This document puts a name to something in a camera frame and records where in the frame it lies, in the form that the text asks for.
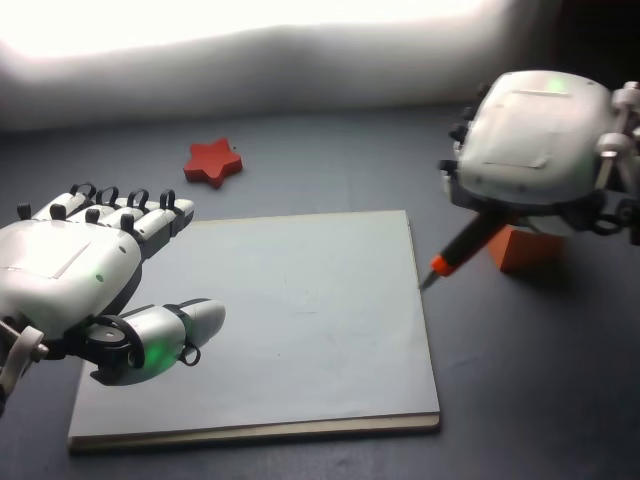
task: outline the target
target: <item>gray table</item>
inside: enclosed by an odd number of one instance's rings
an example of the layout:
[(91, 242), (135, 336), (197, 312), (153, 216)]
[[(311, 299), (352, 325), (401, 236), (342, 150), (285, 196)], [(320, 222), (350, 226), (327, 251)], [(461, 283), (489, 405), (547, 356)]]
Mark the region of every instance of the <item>gray table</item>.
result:
[[(0, 140), (0, 223), (91, 179), (165, 187), (198, 219), (405, 209), (421, 274), (469, 212), (436, 162), (458, 108), (51, 132)], [(228, 136), (246, 170), (189, 185), (189, 144)], [(570, 479), (640, 476), (640, 249), (585, 234), (562, 265), (524, 276), (486, 252), (425, 298), (442, 431), (69, 457), (80, 362), (32, 369), (0, 422), (0, 479)]]

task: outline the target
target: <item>gray backdrop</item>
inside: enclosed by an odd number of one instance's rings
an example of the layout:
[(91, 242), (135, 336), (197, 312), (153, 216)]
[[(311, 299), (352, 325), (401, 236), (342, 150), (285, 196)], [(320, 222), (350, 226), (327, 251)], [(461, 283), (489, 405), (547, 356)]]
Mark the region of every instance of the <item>gray backdrop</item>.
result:
[[(441, 194), (459, 108), (50, 132), (0, 140), (0, 221), (91, 179), (173, 187), (200, 220), (404, 209), (419, 272), (470, 217)], [(246, 170), (189, 185), (189, 144), (228, 136)], [(38, 365), (0, 421), (5, 479), (570, 479), (640, 476), (640, 250), (571, 240), (561, 265), (518, 277), (486, 252), (425, 298), (442, 431), (70, 458), (80, 362)]]

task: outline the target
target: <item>red star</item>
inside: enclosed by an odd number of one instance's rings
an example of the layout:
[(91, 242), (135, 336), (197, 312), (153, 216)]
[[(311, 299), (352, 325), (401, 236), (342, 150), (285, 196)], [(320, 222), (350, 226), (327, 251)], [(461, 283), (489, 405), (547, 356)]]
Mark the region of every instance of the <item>red star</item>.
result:
[(242, 170), (242, 158), (229, 148), (229, 140), (221, 138), (211, 145), (191, 145), (191, 160), (184, 166), (189, 182), (207, 182), (220, 188), (229, 175)]

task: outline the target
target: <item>green led indicator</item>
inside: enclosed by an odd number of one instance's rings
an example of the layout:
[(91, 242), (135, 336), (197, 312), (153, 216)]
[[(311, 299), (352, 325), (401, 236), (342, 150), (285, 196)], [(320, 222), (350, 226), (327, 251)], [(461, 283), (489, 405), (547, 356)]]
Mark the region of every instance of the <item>green led indicator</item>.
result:
[(566, 88), (562, 80), (560, 80), (559, 78), (551, 78), (547, 82), (546, 91), (553, 93), (565, 93)]

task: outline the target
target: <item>black ring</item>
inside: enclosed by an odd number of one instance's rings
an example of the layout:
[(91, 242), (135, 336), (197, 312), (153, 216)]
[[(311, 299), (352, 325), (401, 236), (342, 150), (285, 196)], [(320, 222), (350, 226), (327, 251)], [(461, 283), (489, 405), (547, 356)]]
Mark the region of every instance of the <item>black ring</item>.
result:
[(85, 197), (87, 198), (93, 198), (93, 196), (96, 194), (96, 187), (94, 187), (93, 184), (89, 182), (73, 184), (73, 186), (71, 187), (71, 190), (69, 190), (69, 193), (71, 195), (75, 195), (76, 193), (78, 193), (78, 190), (80, 189), (80, 187), (89, 187), (89, 193), (84, 194)]
[[(188, 362), (187, 356), (184, 353), (189, 348), (192, 350), (195, 350), (196, 352), (196, 358), (193, 359), (193, 362)], [(178, 360), (184, 363), (187, 367), (193, 367), (198, 364), (198, 362), (200, 361), (200, 357), (201, 357), (200, 349), (196, 347), (193, 343), (191, 343), (191, 341), (185, 340), (184, 348), (182, 349), (182, 353), (180, 353), (180, 357), (178, 357)]]
[(160, 208), (162, 210), (173, 210), (176, 207), (176, 192), (171, 189), (165, 190), (160, 195)]
[[(598, 225), (598, 222), (606, 222), (611, 225), (611, 227), (605, 227), (602, 225)], [(622, 230), (623, 222), (620, 217), (616, 215), (612, 215), (610, 213), (602, 213), (598, 215), (598, 218), (593, 225), (591, 225), (591, 231), (597, 235), (607, 236), (607, 235), (615, 235)]]
[(140, 201), (138, 202), (138, 206), (135, 208), (139, 208), (140, 210), (144, 210), (144, 206), (147, 204), (147, 200), (149, 200), (149, 192), (147, 192), (144, 188), (140, 188), (138, 190), (134, 190), (133, 192), (131, 192), (129, 194), (129, 197), (127, 197), (127, 207), (133, 207), (133, 201), (135, 200), (135, 198), (139, 195), (142, 194), (142, 197), (140, 197)]
[(131, 348), (133, 351), (133, 367), (144, 367), (144, 345), (142, 344), (142, 340), (140, 340), (138, 333), (131, 325), (129, 325), (129, 323), (116, 315), (102, 315), (100, 317), (96, 317), (94, 321), (98, 325), (104, 325), (105, 327), (110, 326), (111, 323), (115, 323), (116, 326), (122, 330), (127, 340), (131, 342)]
[(102, 203), (102, 195), (104, 195), (104, 192), (107, 192), (109, 190), (111, 190), (111, 198), (109, 198), (109, 203), (107, 204), (107, 206), (116, 208), (118, 206), (116, 205), (116, 200), (118, 199), (118, 195), (120, 195), (120, 190), (118, 190), (118, 187), (107, 187), (98, 190), (98, 193), (96, 194), (96, 203), (98, 205), (104, 205), (104, 203)]

